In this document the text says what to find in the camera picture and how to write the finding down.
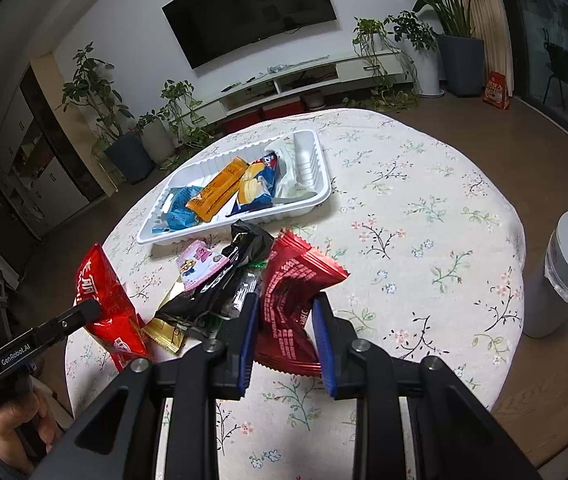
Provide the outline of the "left hand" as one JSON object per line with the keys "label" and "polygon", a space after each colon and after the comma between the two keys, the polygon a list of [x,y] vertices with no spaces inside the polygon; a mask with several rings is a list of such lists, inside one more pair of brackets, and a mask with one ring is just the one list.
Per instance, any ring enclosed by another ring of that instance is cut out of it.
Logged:
{"label": "left hand", "polygon": [[39,389],[0,407],[0,474],[5,479],[27,479],[36,469],[17,434],[17,429],[25,424],[37,429],[45,452],[51,452],[60,437],[60,428]]}

